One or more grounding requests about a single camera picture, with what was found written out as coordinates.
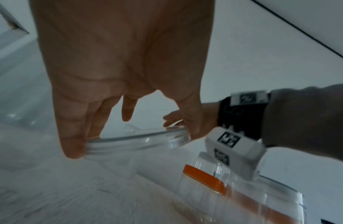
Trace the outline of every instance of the table surface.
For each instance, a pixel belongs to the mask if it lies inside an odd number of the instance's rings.
[[[35,53],[0,76],[0,223],[187,223],[170,207],[170,193],[141,176],[175,185],[183,165],[205,151],[203,140],[172,155],[149,155],[134,181],[93,162],[65,159],[42,58],[32,48]],[[203,102],[232,92],[336,83],[343,83],[343,59],[251,1],[217,1]],[[176,109],[156,92],[138,102],[130,123],[161,127],[163,115]],[[123,128],[120,111],[121,102],[103,134]],[[342,162],[276,148],[261,174],[302,192],[311,216],[343,224]]]

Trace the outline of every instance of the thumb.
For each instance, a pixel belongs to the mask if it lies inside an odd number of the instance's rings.
[[[200,132],[203,115],[200,92],[195,91],[186,98],[176,101],[176,104],[180,109],[185,126],[192,135],[197,135]]]

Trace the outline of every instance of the orange lid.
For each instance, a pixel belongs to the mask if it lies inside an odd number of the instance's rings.
[[[226,194],[224,183],[208,173],[189,165],[185,165],[183,173],[220,194]]]

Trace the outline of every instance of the transparent lid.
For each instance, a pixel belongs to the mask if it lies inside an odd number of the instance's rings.
[[[108,161],[120,155],[139,155],[148,149],[169,150],[190,142],[190,133],[185,127],[156,128],[121,132],[111,138],[90,140],[86,159]]]

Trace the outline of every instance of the sleeve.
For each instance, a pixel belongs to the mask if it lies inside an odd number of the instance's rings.
[[[266,145],[343,161],[343,84],[272,91],[261,136]]]

